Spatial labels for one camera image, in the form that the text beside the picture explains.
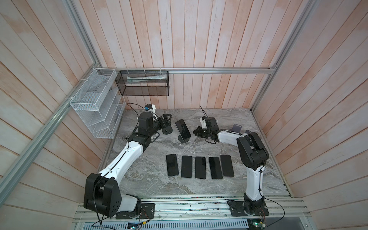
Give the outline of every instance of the black phone stand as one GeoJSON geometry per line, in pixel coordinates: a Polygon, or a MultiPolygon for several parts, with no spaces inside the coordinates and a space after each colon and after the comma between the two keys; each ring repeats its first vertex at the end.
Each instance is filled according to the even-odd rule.
{"type": "Polygon", "coordinates": [[[187,143],[189,141],[189,138],[184,139],[181,137],[181,135],[178,136],[178,140],[180,141],[180,143],[187,143]]]}

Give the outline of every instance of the wooden panel wall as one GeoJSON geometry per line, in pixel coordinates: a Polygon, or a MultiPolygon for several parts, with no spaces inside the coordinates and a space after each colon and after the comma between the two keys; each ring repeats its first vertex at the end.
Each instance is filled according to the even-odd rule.
{"type": "Polygon", "coordinates": [[[255,115],[319,229],[368,228],[368,1],[321,1],[255,115]]]}
{"type": "MultiPolygon", "coordinates": [[[[268,67],[306,0],[74,0],[104,67],[268,67]]],[[[265,74],[175,74],[157,108],[250,108],[265,74]]]]}
{"type": "MultiPolygon", "coordinates": [[[[0,1],[1,177],[92,63],[62,1],[0,1]]],[[[0,229],[68,229],[105,147],[70,111],[0,208],[0,229]]]]}

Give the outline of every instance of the marble tabletop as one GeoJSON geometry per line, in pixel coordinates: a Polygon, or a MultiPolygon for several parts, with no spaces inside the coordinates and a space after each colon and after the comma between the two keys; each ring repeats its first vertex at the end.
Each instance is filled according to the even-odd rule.
{"type": "MultiPolygon", "coordinates": [[[[242,132],[250,130],[260,135],[256,123],[249,109],[205,109],[209,117],[217,119],[219,128],[230,129],[233,124],[241,125],[242,132]]],[[[246,167],[241,162],[239,151],[236,146],[226,143],[215,145],[207,143],[203,138],[196,137],[192,132],[200,125],[199,118],[203,116],[201,109],[158,109],[158,116],[163,113],[171,113],[173,133],[163,135],[149,145],[146,151],[135,160],[125,174],[120,184],[120,191],[124,194],[136,196],[152,195],[181,195],[181,194],[234,194],[244,193],[247,186],[246,167]],[[175,122],[184,119],[192,137],[187,143],[178,141],[179,132],[175,122]],[[176,154],[179,175],[168,177],[166,169],[166,155],[176,154]],[[213,180],[210,175],[208,157],[222,154],[231,156],[234,168],[234,177],[224,177],[213,180]],[[181,158],[183,155],[193,157],[193,177],[182,178],[181,158]],[[196,156],[206,157],[206,179],[194,177],[196,156]]],[[[126,144],[124,138],[129,137],[137,123],[137,115],[133,110],[125,110],[115,143],[112,148],[108,163],[110,163],[126,144]]],[[[277,193],[285,192],[283,180],[275,163],[270,158],[263,174],[263,192],[277,193]]]]}

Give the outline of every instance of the black mounting plate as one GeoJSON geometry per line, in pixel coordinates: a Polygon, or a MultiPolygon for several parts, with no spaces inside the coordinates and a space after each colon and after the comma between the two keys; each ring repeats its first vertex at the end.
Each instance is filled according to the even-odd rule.
{"type": "MultiPolygon", "coordinates": [[[[141,219],[146,219],[146,216],[144,214],[146,214],[149,217],[149,219],[153,219],[155,216],[155,204],[154,203],[142,204],[141,211],[142,211],[141,219]]],[[[115,219],[122,220],[122,219],[132,219],[132,218],[128,216],[127,212],[118,212],[115,216],[115,219]]]]}
{"type": "MultiPolygon", "coordinates": [[[[244,201],[236,201],[236,203],[237,203],[237,206],[243,207],[244,201]]],[[[246,212],[244,210],[241,210],[239,212],[235,209],[230,208],[230,212],[231,212],[231,216],[250,216],[250,215],[246,214],[246,212]]],[[[262,204],[262,206],[259,209],[257,209],[255,211],[255,213],[256,214],[254,216],[263,216],[263,213],[264,213],[265,216],[270,215],[265,202],[262,204]]]]}

